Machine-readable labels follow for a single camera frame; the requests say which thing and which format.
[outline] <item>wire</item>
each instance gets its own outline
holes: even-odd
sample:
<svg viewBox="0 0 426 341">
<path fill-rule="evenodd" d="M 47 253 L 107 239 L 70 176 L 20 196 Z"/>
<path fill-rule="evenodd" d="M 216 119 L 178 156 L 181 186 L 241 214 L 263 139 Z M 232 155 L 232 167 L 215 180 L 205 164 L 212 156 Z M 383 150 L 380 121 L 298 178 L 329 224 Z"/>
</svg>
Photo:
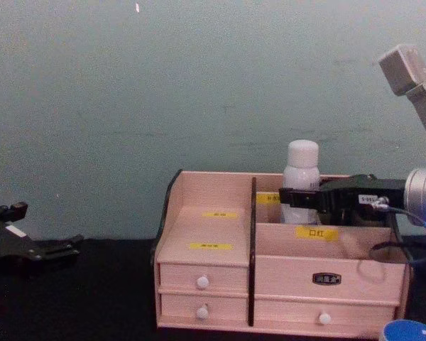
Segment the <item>wire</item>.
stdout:
<svg viewBox="0 0 426 341">
<path fill-rule="evenodd" d="M 413 219 L 417 220 L 420 224 L 422 224 L 422 226 L 426 229 L 426 221 L 424 221 L 422 218 L 418 217 L 417 215 L 414 215 L 413 213 L 406 211 L 406 210 L 402 210 L 400 208 L 396 208 L 396 207 L 391 207 L 390 205 L 388 205 L 388 198 L 386 197 L 380 197 L 379 199 L 377 199 L 377 201 L 373 202 L 373 204 L 371 204 L 371 206 L 378 211 L 381 212 L 393 212 L 393 213 L 400 213 L 402 215 L 407 215 L 408 217 L 412 217 Z M 400 235 L 399 229 L 397 229 L 397 231 L 395 231 L 395 235 L 396 235 L 396 239 L 398 239 L 398 244 L 399 247 L 406 247 L 407 244 L 403 243 L 403 239 L 402 236 Z M 421 259 L 417 259 L 414 260 L 413 257 L 408 257 L 408 263 L 411 265 L 418 265 L 421 263 L 425 263 L 426 262 L 426 257 L 425 258 L 421 258 Z"/>
</svg>

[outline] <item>pink wooden cosmetic organizer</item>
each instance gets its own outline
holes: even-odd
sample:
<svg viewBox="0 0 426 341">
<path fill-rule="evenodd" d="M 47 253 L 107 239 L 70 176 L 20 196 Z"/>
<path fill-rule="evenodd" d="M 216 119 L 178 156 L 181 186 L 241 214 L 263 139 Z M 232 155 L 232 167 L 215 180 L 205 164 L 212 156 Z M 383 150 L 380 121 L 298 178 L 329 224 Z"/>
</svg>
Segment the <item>pink wooden cosmetic organizer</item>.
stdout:
<svg viewBox="0 0 426 341">
<path fill-rule="evenodd" d="M 334 236 L 325 239 L 310 236 L 315 227 L 280 224 L 272 198 L 282 182 L 262 173 L 174 177 L 151 255 L 158 327 L 372 339 L 404 316 L 410 267 L 368 258 L 391 229 L 318 226 Z M 314 283 L 322 273 L 341 283 Z"/>
</svg>

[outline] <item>blue container lid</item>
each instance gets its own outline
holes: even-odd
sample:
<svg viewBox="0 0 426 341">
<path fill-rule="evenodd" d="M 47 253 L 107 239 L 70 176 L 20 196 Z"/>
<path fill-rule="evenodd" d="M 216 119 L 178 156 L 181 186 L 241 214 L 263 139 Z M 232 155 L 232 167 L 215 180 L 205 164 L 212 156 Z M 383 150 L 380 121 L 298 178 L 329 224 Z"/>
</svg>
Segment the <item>blue container lid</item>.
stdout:
<svg viewBox="0 0 426 341">
<path fill-rule="evenodd" d="M 383 329 L 387 341 L 426 341 L 426 325 L 410 320 L 390 322 Z"/>
</svg>

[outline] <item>drawer knob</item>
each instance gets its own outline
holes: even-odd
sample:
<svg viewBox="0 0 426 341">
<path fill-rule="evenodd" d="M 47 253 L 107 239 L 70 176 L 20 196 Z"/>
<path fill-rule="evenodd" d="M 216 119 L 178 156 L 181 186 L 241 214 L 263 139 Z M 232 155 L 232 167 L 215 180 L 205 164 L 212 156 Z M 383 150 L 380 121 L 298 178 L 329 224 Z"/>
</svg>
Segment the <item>drawer knob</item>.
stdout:
<svg viewBox="0 0 426 341">
<path fill-rule="evenodd" d="M 202 289 L 202 290 L 206 289 L 209 284 L 210 284 L 210 282 L 208 281 L 208 278 L 205 275 L 203 275 L 202 277 L 199 277 L 197 279 L 197 287 L 199 289 Z"/>
<path fill-rule="evenodd" d="M 206 318 L 208 318 L 208 309 L 206 304 L 197 309 L 196 316 L 200 320 L 205 320 Z"/>
<path fill-rule="evenodd" d="M 332 321 L 332 317 L 327 313 L 322 313 L 319 316 L 319 322 L 323 325 L 328 325 Z"/>
</svg>

